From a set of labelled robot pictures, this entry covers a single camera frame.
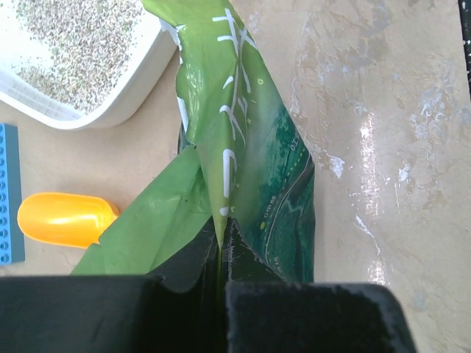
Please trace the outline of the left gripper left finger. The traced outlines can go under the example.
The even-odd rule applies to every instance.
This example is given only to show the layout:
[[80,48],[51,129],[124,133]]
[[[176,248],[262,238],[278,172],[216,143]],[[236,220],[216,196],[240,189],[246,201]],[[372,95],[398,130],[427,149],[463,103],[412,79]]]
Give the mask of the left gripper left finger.
[[143,275],[4,277],[3,352],[216,352],[217,244],[196,237]]

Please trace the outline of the orange plastic scoop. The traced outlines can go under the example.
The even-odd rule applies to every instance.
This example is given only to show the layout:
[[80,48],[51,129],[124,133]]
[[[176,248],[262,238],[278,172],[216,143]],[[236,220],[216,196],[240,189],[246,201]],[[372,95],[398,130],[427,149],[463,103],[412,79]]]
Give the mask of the orange plastic scoop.
[[114,203],[73,193],[36,193],[18,208],[18,226],[29,238],[81,249],[99,242],[101,234],[119,217]]

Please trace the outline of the green litter bag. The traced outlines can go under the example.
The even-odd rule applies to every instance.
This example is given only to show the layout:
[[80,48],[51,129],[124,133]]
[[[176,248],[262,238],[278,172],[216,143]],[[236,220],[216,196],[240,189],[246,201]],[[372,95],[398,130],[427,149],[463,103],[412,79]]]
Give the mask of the green litter bag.
[[76,275],[145,274],[207,221],[287,282],[314,279],[314,163],[228,1],[145,1],[180,52],[178,155],[88,247]]

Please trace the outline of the white litter box tray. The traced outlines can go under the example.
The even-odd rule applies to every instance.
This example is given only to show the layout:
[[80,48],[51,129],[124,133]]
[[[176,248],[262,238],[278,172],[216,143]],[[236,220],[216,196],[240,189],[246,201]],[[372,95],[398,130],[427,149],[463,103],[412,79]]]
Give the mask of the white litter box tray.
[[55,129],[116,126],[175,49],[140,1],[3,1],[1,100]]

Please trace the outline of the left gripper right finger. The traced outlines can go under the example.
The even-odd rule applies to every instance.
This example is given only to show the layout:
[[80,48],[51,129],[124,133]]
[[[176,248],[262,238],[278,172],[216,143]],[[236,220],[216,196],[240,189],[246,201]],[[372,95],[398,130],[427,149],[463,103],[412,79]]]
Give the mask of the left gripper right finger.
[[415,352],[392,292],[370,283],[283,281],[231,219],[224,235],[223,352]]

